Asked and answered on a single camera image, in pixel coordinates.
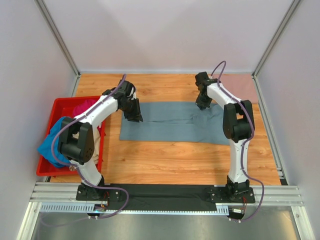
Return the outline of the grey blue t shirt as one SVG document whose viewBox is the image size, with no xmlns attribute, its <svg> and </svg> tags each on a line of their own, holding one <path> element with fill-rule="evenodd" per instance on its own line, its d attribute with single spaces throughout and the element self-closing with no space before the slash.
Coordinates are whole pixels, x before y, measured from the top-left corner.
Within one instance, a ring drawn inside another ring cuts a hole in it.
<svg viewBox="0 0 320 240">
<path fill-rule="evenodd" d="M 142 102 L 140 111 L 142 122 L 121 119 L 121 141 L 229 145 L 223 132 L 223 109 L 218 104 L 201 110 L 187 101 Z"/>
</svg>

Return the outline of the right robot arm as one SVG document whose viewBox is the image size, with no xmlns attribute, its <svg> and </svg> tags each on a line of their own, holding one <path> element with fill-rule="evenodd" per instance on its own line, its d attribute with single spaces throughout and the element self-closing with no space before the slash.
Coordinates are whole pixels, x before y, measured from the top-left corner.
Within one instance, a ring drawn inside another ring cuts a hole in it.
<svg viewBox="0 0 320 240">
<path fill-rule="evenodd" d="M 253 188 L 247 177 L 248 148 L 255 130 L 252 103 L 235 97 L 217 78 L 210 78 L 206 72 L 195 75 L 195 84 L 199 90 L 195 104 L 200 110 L 209 108 L 212 101 L 223 109 L 222 130 L 230 146 L 227 183 L 208 189 L 211 201 L 255 203 Z"/>
</svg>

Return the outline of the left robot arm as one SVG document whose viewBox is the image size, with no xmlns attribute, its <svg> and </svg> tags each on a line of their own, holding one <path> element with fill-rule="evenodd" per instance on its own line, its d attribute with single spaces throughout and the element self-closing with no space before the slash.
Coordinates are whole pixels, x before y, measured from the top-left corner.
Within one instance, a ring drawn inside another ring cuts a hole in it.
<svg viewBox="0 0 320 240">
<path fill-rule="evenodd" d="M 140 102 L 133 83 L 122 79 L 117 87 L 108 89 L 86 111 L 74 118 L 66 117 L 54 137 L 51 151 L 58 151 L 81 177 L 76 200 L 106 201 L 108 189 L 104 177 L 93 160 L 94 131 L 111 114 L 121 110 L 130 122 L 142 122 Z"/>
</svg>

